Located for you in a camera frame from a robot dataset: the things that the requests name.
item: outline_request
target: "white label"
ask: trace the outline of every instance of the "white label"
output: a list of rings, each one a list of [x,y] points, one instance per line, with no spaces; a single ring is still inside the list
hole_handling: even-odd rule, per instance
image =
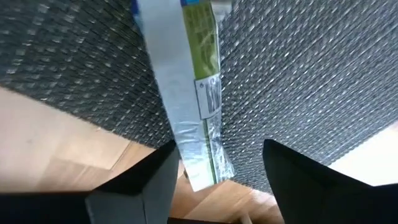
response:
[[[212,117],[221,109],[221,78],[220,74],[196,80],[200,118]]]

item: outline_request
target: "floor plank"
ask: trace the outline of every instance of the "floor plank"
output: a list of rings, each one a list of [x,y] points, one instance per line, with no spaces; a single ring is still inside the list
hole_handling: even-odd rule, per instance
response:
[[[90,190],[154,151],[3,88],[0,104],[0,192]],[[258,220],[278,217],[269,213],[275,209],[269,195],[255,199],[251,189],[232,181],[193,192],[183,170],[180,162],[172,217],[220,222],[244,212]]]

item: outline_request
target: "packaged item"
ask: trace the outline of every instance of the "packaged item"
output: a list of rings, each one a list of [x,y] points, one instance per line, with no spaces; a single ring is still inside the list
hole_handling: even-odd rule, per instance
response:
[[[218,25],[228,1],[133,0],[167,116],[194,191],[234,175],[221,142]]]

